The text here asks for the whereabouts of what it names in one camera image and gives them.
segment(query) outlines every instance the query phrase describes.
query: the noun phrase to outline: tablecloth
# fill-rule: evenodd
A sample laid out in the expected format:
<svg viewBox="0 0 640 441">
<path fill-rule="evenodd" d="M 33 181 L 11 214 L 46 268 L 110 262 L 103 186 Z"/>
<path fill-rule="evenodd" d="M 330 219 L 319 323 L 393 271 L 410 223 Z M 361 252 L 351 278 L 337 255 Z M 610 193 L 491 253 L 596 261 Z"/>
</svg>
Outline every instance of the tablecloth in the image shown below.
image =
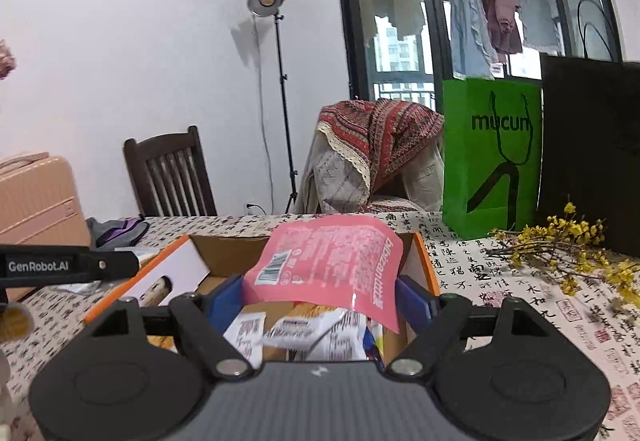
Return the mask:
<svg viewBox="0 0 640 441">
<path fill-rule="evenodd" d="M 150 228 L 140 246 L 164 247 L 185 233 L 228 237 L 265 236 L 278 224 L 308 221 L 320 215 L 247 215 L 243 217 L 149 217 Z M 459 293 L 476 305 L 499 307 L 506 296 L 524 298 L 606 374 L 612 405 L 604 422 L 613 430 L 603 437 L 640 441 L 640 329 L 624 314 L 612 310 L 607 287 L 589 281 L 576 297 L 566 297 L 541 273 L 512 269 L 506 262 L 488 259 L 483 249 L 491 239 L 459 241 L 438 213 L 376 214 L 391 228 L 418 232 L 428 248 L 443 292 Z M 12 377 L 8 387 L 17 407 L 14 441 L 40 441 L 30 414 L 27 391 L 31 379 L 81 328 L 86 312 L 101 294 L 79 296 L 44 288 L 24 302 L 33 313 L 36 329 L 18 342 L 4 344 Z M 479 345 L 484 339 L 472 341 Z"/>
</svg>

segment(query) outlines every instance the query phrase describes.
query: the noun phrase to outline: black bag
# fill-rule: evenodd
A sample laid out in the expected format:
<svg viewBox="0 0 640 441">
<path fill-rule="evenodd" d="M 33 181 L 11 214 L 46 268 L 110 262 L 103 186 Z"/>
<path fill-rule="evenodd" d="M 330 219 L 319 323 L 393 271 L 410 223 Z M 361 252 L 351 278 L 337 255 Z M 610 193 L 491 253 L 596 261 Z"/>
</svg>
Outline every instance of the black bag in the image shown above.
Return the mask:
<svg viewBox="0 0 640 441">
<path fill-rule="evenodd" d="M 606 219 L 605 247 L 640 255 L 640 64 L 541 55 L 542 180 L 538 220 Z"/>
</svg>

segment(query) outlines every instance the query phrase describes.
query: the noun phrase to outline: pink suitcase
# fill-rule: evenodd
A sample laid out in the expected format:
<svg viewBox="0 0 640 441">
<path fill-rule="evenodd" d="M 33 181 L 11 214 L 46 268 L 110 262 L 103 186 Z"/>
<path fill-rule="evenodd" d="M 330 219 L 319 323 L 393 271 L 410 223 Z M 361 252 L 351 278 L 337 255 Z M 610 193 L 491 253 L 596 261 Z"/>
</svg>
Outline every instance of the pink suitcase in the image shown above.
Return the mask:
<svg viewBox="0 0 640 441">
<path fill-rule="evenodd" d="M 0 244 L 91 244 L 65 159 L 44 152 L 0 160 Z M 6 293 L 16 301 L 32 289 Z"/>
</svg>

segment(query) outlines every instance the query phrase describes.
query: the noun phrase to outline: pink package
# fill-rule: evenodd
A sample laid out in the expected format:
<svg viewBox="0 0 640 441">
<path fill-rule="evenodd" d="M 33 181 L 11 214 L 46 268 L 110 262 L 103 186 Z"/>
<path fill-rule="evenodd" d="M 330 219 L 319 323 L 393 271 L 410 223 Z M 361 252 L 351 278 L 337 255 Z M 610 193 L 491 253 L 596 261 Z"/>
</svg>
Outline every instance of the pink package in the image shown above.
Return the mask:
<svg viewBox="0 0 640 441">
<path fill-rule="evenodd" d="M 244 275 L 245 304 L 301 301 L 353 309 L 399 332 L 396 277 L 402 241 L 366 215 L 279 225 Z"/>
</svg>

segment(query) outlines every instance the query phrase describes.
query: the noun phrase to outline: window frame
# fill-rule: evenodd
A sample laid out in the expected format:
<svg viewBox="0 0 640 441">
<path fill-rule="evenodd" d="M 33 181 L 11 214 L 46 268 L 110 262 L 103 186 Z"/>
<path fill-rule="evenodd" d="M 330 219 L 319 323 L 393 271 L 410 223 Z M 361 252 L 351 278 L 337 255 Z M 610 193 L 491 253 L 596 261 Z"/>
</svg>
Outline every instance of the window frame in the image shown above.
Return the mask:
<svg viewBox="0 0 640 441">
<path fill-rule="evenodd" d="M 442 81 L 453 78 L 453 64 L 451 60 L 450 42 L 444 11 L 444 0 L 424 0 L 424 2 L 431 44 L 431 56 L 433 60 L 433 78 L 429 77 L 429 79 L 425 79 L 428 75 L 420 71 L 398 71 L 404 74 L 393 76 L 396 80 L 393 83 L 433 83 L 436 98 L 436 109 L 441 112 Z M 557 0 L 557 2 L 564 52 L 566 56 L 573 56 L 570 26 L 566 11 L 566 0 Z M 607 34 L 613 42 L 612 50 L 615 55 L 613 57 L 613 61 L 620 62 L 622 61 L 622 46 L 620 44 L 620 31 L 618 28 L 616 14 L 613 9 L 613 2 L 612 0 L 602 0 L 602 3 L 606 16 L 609 18 L 614 32 L 613 34 L 610 34 L 610 29 L 607 27 Z M 372 75 L 378 80 L 377 82 L 369 81 L 369 79 L 367 79 L 367 61 L 372 58 L 375 59 L 375 51 L 371 50 L 369 53 L 370 56 L 367 56 L 362 32 L 362 20 L 360 17 L 360 1 L 340 0 L 340 7 L 342 11 L 342 24 L 350 78 L 350 98 L 352 100 L 369 100 L 369 84 L 379 83 L 380 79 L 377 74 Z M 423 56 L 420 56 L 420 59 L 421 61 L 424 61 Z M 508 80 L 535 84 L 542 83 L 540 80 L 533 78 L 511 76 L 510 74 L 507 74 L 508 70 L 506 68 L 504 69 L 504 72 L 504 78 L 496 78 L 496 81 Z"/>
</svg>

